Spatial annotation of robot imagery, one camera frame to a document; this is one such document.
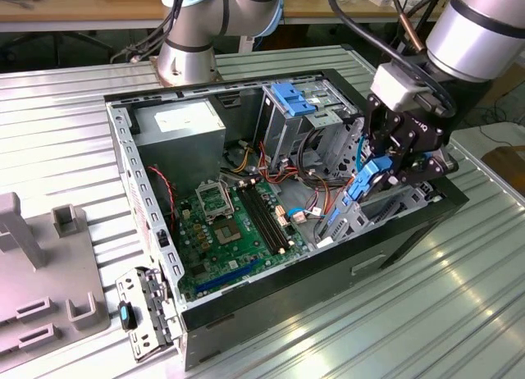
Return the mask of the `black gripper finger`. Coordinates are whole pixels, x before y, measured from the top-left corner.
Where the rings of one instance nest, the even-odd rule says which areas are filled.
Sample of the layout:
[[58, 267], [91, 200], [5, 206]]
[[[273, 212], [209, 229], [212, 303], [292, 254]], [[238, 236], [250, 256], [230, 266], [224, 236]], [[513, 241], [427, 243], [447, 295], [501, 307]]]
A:
[[401, 118], [392, 112], [375, 94], [367, 97], [366, 136], [374, 157], [401, 157], [399, 137]]
[[445, 148], [420, 153], [408, 158], [401, 168], [389, 177], [391, 185], [417, 185], [446, 176], [459, 169], [457, 161]]

